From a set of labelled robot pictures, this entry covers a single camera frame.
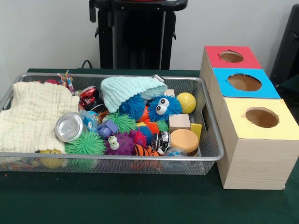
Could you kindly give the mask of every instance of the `metal basket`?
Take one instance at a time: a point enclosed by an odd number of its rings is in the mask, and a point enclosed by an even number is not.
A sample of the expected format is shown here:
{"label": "metal basket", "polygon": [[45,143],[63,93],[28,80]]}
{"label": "metal basket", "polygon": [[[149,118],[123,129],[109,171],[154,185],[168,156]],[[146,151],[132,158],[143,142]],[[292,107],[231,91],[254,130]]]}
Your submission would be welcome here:
{"label": "metal basket", "polygon": [[[100,83],[109,75],[72,74],[73,86],[82,90]],[[56,79],[55,74],[27,73],[18,76],[16,82],[45,81]],[[175,94],[189,92],[196,97],[197,106],[189,114],[192,123],[203,124],[198,156],[196,157],[154,157],[154,156],[118,156],[118,155],[77,155],[77,154],[37,154],[37,153],[0,153],[0,171],[36,171],[36,172],[85,172],[85,173],[137,173],[137,174],[180,174],[206,175],[215,161],[224,155],[223,143],[214,117],[211,101],[205,83],[194,77],[164,77],[169,89]],[[13,99],[12,87],[0,102],[0,111],[7,110]],[[49,168],[39,163],[63,162],[65,167]]]}

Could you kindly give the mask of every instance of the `black cable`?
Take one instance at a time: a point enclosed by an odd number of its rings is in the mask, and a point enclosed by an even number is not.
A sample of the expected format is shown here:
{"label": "black cable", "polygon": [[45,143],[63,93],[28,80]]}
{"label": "black cable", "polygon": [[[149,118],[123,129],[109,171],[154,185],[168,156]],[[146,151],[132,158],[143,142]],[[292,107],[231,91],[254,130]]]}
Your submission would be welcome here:
{"label": "black cable", "polygon": [[93,66],[92,66],[92,64],[90,63],[90,61],[89,61],[89,60],[85,60],[85,61],[83,62],[83,64],[82,64],[82,66],[81,66],[82,69],[84,68],[84,66],[85,66],[86,63],[88,63],[89,68],[91,68],[91,69],[93,68]]}

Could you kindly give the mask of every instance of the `purple toy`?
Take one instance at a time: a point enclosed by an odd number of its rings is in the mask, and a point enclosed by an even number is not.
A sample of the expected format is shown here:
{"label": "purple toy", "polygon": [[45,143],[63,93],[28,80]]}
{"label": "purple toy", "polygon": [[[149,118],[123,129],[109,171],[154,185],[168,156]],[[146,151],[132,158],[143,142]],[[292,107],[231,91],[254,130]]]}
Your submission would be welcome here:
{"label": "purple toy", "polygon": [[108,141],[105,140],[106,155],[135,155],[135,143],[133,142],[135,136],[135,130],[131,130],[129,134],[113,133]]}
{"label": "purple toy", "polygon": [[98,125],[98,134],[102,139],[107,139],[112,133],[118,131],[118,126],[112,120],[108,120]]}

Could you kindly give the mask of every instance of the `red box lid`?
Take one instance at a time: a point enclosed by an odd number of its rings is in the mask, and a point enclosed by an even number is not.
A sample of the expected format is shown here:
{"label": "red box lid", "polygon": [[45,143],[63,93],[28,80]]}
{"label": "red box lid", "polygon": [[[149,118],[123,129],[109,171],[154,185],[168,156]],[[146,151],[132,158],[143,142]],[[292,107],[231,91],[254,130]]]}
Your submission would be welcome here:
{"label": "red box lid", "polygon": [[262,68],[249,47],[205,46],[205,49],[213,68]]}

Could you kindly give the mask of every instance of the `tiger striped toy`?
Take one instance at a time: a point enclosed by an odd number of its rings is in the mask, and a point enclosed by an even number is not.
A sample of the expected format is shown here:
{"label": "tiger striped toy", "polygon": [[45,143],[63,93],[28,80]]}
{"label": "tiger striped toy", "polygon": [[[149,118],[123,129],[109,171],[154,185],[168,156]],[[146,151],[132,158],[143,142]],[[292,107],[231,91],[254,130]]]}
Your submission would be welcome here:
{"label": "tiger striped toy", "polygon": [[[151,146],[147,148],[142,147],[141,145],[135,145],[135,152],[138,156],[159,156],[158,152],[152,150]],[[161,166],[158,160],[135,160],[131,164],[132,169],[143,169],[143,168],[153,168],[160,170]]]}

